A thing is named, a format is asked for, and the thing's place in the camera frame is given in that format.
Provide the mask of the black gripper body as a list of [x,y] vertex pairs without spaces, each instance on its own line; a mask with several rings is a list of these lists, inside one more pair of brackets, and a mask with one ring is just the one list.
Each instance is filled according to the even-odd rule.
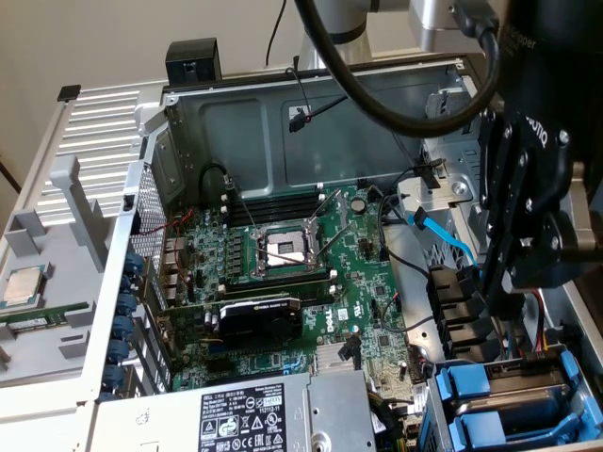
[[505,105],[565,130],[578,159],[602,151],[602,3],[510,1],[499,36]]

